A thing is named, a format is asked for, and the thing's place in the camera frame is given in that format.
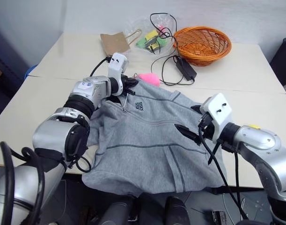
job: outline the yellow object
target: yellow object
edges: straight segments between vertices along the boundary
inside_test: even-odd
[[[149,41],[150,39],[154,38],[155,36],[158,36],[158,33],[156,30],[153,30],[150,33],[147,33],[145,35],[146,41]]]
[[[255,128],[255,129],[260,129],[260,127],[256,126],[256,125],[249,125],[249,127],[252,127],[252,128]]]
[[[151,47],[153,48],[153,50],[156,50],[156,49],[159,47],[159,45],[158,45],[158,43],[156,42],[156,43],[154,43],[154,44],[152,44],[152,45],[149,45],[149,46],[148,46],[148,49],[151,50]]]

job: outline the power adapter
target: power adapter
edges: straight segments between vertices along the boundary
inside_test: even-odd
[[[190,80],[195,81],[197,72],[190,66],[190,64],[184,58],[177,57],[176,66],[187,81]]]

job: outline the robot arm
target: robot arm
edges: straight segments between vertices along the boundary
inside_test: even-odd
[[[45,182],[42,207],[56,190],[67,167],[77,165],[77,161],[88,149],[89,124],[93,112],[111,95],[134,94],[128,88],[136,85],[137,81],[122,74],[126,66],[127,58],[115,53],[110,61],[108,77],[94,76],[77,82],[64,106],[36,129],[33,147],[43,166]],[[0,179],[0,224],[4,210],[5,180],[5,176]],[[29,224],[37,191],[38,173],[35,163],[30,160],[16,167],[11,224]]]
[[[286,224],[286,148],[280,138],[268,130],[233,124],[232,110],[222,94],[205,101],[200,111],[209,118],[203,126],[204,138],[229,152],[237,151],[255,167],[275,223]]]

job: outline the zipper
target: zipper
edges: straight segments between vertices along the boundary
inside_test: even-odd
[[[150,124],[150,125],[160,125],[160,124],[169,124],[169,123],[172,123],[172,124],[180,124],[180,125],[183,125],[183,126],[184,126],[183,123],[181,123],[181,122],[179,122],[179,121],[177,121],[177,120],[160,120],[160,121],[150,122],[150,121],[147,121],[147,120],[145,120],[145,119],[140,118],[139,116],[137,116],[136,114],[134,114],[134,113],[132,113],[132,112],[130,112],[130,111],[125,111],[122,106],[119,106],[119,105],[117,105],[117,104],[115,104],[115,103],[113,103],[113,102],[110,102],[110,101],[109,101],[108,103],[111,104],[111,105],[114,105],[115,107],[117,107],[118,109],[120,109],[121,111],[123,111],[124,113],[127,113],[127,114],[129,114],[130,116],[134,117],[135,119],[137,119],[137,120],[139,120],[139,121],[141,121],[141,122],[144,122],[144,123],[146,123],[146,124]]]

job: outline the gray hoodie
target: gray hoodie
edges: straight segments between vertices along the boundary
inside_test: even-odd
[[[223,181],[209,154],[184,137],[181,124],[198,133],[198,105],[179,91],[173,93],[139,81],[135,96],[119,96],[120,103],[105,101],[94,112],[88,145],[99,144],[91,172],[82,176],[90,188],[118,195],[142,192],[197,191],[220,187]],[[211,149],[213,144],[206,141]],[[216,153],[226,170],[221,149]]]

